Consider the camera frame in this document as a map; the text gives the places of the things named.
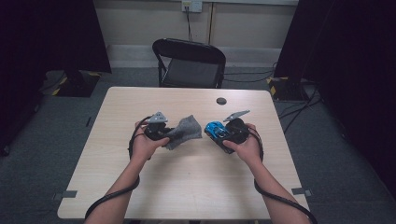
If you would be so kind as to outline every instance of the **folding chair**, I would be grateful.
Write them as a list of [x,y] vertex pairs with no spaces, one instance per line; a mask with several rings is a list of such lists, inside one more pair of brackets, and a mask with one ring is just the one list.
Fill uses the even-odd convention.
[[[172,38],[155,41],[152,49],[158,59],[160,87],[221,88],[226,58],[219,49]],[[163,58],[171,59],[167,67]]]

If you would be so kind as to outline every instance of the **chair backrest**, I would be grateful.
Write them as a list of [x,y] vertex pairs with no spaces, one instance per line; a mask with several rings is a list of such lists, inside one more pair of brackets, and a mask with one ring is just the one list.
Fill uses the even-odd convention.
[[226,63],[226,58],[221,50],[203,43],[164,38],[155,41],[152,49],[160,62],[162,61],[160,56],[163,56],[186,61],[223,64],[224,66]]

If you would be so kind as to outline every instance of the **person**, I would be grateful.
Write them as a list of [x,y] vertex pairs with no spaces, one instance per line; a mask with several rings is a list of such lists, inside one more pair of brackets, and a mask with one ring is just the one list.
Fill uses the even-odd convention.
[[[237,145],[234,142],[224,140],[223,145],[232,148],[238,157],[246,163],[261,189],[296,202],[294,197],[276,181],[264,164],[262,164],[259,143],[256,138],[251,136],[252,134],[256,134],[258,136],[256,127],[255,125],[248,123],[247,126],[251,130],[251,134],[247,138],[247,141]],[[106,195],[131,186],[138,178],[146,161],[154,154],[156,148],[168,143],[169,138],[152,141],[144,135],[145,128],[146,127],[144,126],[138,128],[135,135],[133,155],[130,162],[120,174],[116,182],[108,190]],[[130,191],[99,204],[87,217],[85,223],[122,223],[131,194],[132,192]],[[310,223],[308,217],[298,209],[266,196],[262,197],[273,223]]]

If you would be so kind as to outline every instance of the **table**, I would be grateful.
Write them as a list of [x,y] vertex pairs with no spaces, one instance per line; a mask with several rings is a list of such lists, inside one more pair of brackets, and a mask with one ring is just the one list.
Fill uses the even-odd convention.
[[[217,104],[223,97],[226,105]],[[234,112],[249,109],[242,117],[254,123],[262,137],[264,164],[289,191],[301,187],[267,91],[202,90],[113,87],[98,113],[67,190],[60,218],[84,218],[88,207],[101,198],[128,163],[128,143],[134,123],[157,111],[168,118],[167,127],[194,115],[203,138],[174,150],[158,148],[140,173],[126,218],[137,219],[268,219],[262,196],[254,189],[248,167],[233,153],[226,154],[205,133],[210,121],[223,121]],[[294,195],[304,207],[303,194]]]

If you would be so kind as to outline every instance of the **wall outlet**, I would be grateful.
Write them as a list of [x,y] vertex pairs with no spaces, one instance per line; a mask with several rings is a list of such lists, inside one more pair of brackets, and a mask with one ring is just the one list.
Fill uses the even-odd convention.
[[202,1],[181,1],[181,11],[202,12]]

